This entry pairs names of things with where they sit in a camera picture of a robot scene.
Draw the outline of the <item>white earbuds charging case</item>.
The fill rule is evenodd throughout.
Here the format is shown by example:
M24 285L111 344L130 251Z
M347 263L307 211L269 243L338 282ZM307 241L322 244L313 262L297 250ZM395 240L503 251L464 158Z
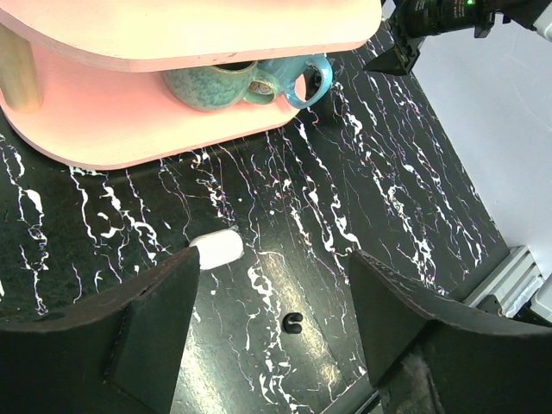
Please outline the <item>white earbuds charging case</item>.
M210 270L240 259L244 253L241 236L234 229L222 229L201 235L190 243L199 252L201 270Z

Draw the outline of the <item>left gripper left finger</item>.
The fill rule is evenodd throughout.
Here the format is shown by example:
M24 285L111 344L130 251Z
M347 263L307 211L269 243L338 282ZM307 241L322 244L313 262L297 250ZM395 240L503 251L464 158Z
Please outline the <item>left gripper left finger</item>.
M200 275L185 248L33 321L1 322L3 413L168 413Z

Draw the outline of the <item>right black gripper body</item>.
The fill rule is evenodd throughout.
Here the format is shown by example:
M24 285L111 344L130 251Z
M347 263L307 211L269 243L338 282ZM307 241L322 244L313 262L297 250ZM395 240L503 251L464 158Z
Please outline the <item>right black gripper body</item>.
M421 53L426 37L412 38L405 32L405 25L397 18L389 19L393 46L388 50L387 72L411 72Z

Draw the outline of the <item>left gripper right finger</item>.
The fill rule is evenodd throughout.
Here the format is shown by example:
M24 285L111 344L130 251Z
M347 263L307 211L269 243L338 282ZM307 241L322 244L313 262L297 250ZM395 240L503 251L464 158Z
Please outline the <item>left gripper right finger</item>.
M385 413L549 413L551 329L446 298L362 250L348 277Z

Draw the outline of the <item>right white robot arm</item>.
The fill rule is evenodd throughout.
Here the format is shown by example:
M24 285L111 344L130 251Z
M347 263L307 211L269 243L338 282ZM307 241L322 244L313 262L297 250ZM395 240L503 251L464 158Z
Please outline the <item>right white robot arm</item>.
M495 23L516 22L523 28L551 40L550 0L403 0L387 20L392 47L367 62L365 72L392 76L411 73L426 38L472 29L476 39L486 38Z

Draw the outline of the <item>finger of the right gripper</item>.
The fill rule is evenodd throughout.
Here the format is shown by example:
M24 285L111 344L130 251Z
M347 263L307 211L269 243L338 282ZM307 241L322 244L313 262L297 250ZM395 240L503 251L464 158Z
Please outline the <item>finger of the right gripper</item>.
M365 72L378 72L393 76L404 76L408 73L408 48L395 44L385 52L373 58L363 66Z

